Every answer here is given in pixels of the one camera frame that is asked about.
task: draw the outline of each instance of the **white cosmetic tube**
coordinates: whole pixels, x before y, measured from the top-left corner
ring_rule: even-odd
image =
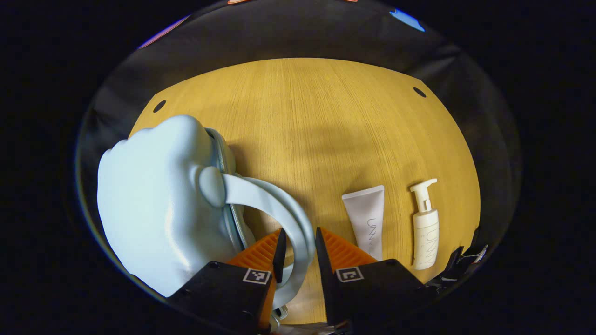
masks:
[[[377,260],[383,260],[383,209],[385,187],[383,185],[344,194],[343,204],[352,222],[358,247]]]

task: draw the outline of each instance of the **unny logo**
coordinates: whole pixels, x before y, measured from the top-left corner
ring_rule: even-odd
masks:
[[[374,236],[377,234],[377,225],[371,225],[371,221],[372,220],[376,220],[376,218],[369,219],[367,221],[368,229],[371,230],[370,232],[368,232],[368,236],[370,236],[368,238],[369,241],[372,240],[374,238]],[[372,242],[369,242],[368,243],[368,252],[371,252],[372,250],[373,250],[373,243]]]

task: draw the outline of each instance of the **bottle nozzle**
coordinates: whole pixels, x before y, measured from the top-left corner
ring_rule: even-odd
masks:
[[[418,203],[419,212],[427,212],[432,209],[427,187],[435,182],[437,182],[437,178],[429,179],[410,187],[410,192],[416,194],[416,202]]]

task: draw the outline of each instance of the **black background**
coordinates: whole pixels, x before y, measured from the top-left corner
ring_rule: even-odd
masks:
[[[519,126],[524,180],[511,228],[486,265],[395,333],[588,329],[594,29],[578,3],[399,3],[502,89]],[[8,334],[201,333],[110,263],[77,211],[72,183],[76,132],[95,90],[138,45],[199,6],[2,4]]]

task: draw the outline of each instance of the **wooden table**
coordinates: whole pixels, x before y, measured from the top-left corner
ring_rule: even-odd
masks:
[[[327,228],[353,243],[342,194],[384,185],[383,257],[397,259],[422,282],[440,273],[457,247],[467,249],[478,227],[480,190],[470,150],[443,104],[413,77],[320,58],[239,64],[159,92],[131,135],[178,114],[220,132],[238,173],[286,190],[313,229]],[[429,178],[439,180],[429,188],[439,211],[439,251],[435,265],[417,271],[412,266],[417,209],[409,186]],[[257,239],[279,227],[253,209],[245,219]],[[286,324],[326,321],[316,256],[288,310]]]

